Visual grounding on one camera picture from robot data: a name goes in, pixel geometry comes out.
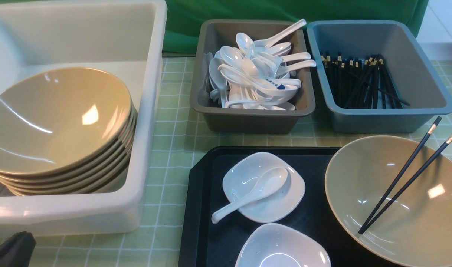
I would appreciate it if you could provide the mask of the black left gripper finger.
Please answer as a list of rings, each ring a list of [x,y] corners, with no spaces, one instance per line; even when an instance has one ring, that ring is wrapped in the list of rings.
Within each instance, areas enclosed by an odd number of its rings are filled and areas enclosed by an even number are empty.
[[[36,246],[31,232],[17,232],[0,245],[0,267],[28,267]]]

